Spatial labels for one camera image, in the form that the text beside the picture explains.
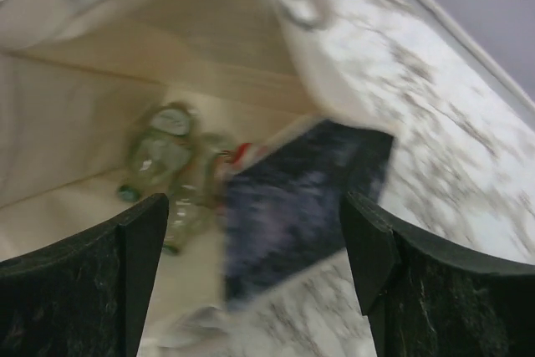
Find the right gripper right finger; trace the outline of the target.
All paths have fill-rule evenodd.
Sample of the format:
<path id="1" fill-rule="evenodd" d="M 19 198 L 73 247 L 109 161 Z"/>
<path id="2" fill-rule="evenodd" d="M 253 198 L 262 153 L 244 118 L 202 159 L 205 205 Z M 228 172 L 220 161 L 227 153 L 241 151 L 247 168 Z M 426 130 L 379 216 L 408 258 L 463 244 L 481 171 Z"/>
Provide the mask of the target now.
<path id="1" fill-rule="evenodd" d="M 453 243 L 354 192 L 340 222 L 377 355 L 533 355 L 532 265 Z"/>

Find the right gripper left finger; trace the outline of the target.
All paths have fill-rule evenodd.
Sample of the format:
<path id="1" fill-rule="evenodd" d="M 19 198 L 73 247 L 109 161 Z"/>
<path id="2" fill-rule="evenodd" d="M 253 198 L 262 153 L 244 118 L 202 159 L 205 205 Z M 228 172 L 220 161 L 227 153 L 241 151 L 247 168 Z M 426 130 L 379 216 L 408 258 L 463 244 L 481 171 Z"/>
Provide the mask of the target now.
<path id="1" fill-rule="evenodd" d="M 3 356 L 135 356 L 169 210 L 155 194 L 1 263 Z"/>

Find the clear glass bottle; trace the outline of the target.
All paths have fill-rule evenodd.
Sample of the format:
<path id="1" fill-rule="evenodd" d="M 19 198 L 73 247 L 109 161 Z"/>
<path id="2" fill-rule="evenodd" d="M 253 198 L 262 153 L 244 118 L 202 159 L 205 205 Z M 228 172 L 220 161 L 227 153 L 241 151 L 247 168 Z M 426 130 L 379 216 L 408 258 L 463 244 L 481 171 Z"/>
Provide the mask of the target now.
<path id="1" fill-rule="evenodd" d="M 193 135 L 197 112 L 184 102 L 171 102 L 143 120 L 143 130 L 133 139 L 126 158 L 126 176 L 116 194 L 135 203 L 149 191 L 169 184 L 190 165 L 195 154 Z"/>

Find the beige canvas tote bag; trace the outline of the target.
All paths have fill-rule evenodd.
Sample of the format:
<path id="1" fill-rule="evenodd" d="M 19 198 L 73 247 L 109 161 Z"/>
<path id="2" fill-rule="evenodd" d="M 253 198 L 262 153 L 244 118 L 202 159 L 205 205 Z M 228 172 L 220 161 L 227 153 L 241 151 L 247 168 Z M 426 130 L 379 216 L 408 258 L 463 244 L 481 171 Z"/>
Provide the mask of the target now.
<path id="1" fill-rule="evenodd" d="M 1 257 L 125 209 L 128 139 L 164 99 L 280 145 L 323 116 L 394 134 L 269 0 L 9 0 L 1 8 Z M 328 0 L 315 0 L 326 17 Z"/>

